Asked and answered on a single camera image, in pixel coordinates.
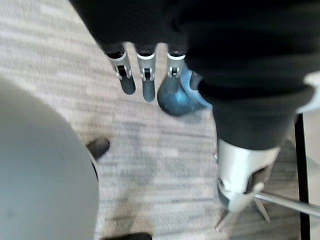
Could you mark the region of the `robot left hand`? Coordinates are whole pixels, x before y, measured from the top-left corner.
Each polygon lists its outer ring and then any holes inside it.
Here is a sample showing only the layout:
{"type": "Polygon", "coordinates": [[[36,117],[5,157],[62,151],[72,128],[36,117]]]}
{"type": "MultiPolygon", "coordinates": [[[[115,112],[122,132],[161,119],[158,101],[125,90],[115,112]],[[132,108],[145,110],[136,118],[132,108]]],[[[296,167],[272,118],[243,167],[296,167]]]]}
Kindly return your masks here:
{"type": "Polygon", "coordinates": [[[143,55],[165,43],[200,75],[212,106],[218,193],[231,212],[263,190],[297,110],[320,69],[317,0],[73,0],[98,46],[114,61],[130,42],[143,55]]]}

